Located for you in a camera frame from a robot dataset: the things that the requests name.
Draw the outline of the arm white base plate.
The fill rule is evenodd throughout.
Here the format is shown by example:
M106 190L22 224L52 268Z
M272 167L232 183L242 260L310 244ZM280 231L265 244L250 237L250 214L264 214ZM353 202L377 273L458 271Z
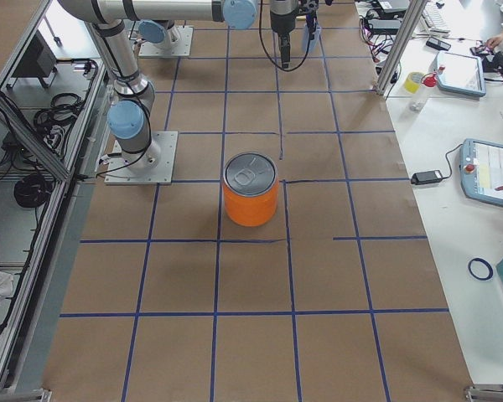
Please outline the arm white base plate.
M117 140L113 144L113 152L120 156L109 162L109 173L105 175L107 185L149 185L160 183L170 185L174 171L174 160L178 143L176 131L154 131L152 144L147 152L132 164L138 156L122 153Z
M176 58L190 55L194 28L189 25L174 25L171 28L142 21L138 28L141 58Z

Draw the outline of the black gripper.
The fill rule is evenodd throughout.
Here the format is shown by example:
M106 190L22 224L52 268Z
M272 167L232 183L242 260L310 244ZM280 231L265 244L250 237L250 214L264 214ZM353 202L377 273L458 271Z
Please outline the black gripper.
M283 70L288 70L291 58L290 35L295 29L297 17L305 17L307 46L316 45L319 2L317 0L272 0L269 3L271 28L278 38L281 66Z

